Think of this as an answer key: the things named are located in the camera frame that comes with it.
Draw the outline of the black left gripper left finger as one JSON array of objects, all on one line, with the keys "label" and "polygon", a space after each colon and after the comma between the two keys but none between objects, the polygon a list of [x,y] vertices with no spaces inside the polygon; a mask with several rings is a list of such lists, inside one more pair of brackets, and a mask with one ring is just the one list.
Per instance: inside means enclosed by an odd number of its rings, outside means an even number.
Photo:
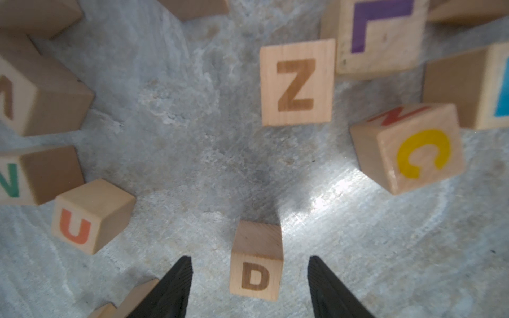
[{"label": "black left gripper left finger", "polygon": [[192,258],[181,257],[127,317],[185,318],[192,276]]}]

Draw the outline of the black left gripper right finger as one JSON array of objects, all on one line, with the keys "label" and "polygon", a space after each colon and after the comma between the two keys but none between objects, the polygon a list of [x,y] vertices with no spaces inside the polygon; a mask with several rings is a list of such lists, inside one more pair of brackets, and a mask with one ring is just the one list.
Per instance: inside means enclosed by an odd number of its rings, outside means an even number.
[{"label": "black left gripper right finger", "polygon": [[315,317],[375,318],[318,256],[310,257],[308,283]]}]

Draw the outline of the wooden block letter E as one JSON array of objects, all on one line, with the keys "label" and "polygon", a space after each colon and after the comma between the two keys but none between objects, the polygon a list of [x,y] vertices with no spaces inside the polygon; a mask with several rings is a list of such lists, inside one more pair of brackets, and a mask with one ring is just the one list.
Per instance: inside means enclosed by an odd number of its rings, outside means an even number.
[{"label": "wooden block letter E", "polygon": [[156,278],[133,288],[119,307],[115,307],[112,303],[107,303],[93,311],[88,318],[127,317],[159,282],[160,280]]}]

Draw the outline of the wooden block letter D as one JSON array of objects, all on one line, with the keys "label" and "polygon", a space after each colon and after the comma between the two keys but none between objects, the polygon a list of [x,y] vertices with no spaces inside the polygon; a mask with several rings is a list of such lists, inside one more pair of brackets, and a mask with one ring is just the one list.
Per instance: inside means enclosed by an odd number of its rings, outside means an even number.
[{"label": "wooden block letter D", "polygon": [[240,221],[231,251],[230,293],[277,301],[283,266],[281,226]]}]

